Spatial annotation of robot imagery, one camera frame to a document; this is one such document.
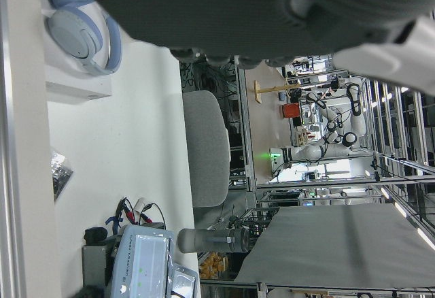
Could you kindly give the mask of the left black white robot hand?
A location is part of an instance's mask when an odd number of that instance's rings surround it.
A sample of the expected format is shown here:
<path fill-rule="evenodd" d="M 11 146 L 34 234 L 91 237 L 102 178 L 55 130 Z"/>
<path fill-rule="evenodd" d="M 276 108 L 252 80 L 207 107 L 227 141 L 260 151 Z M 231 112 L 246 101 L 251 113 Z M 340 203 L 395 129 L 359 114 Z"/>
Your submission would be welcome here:
<path fill-rule="evenodd" d="M 245 69 L 331 54 L 340 69 L 434 94 L 434 0 L 96 0 L 134 39 Z"/>

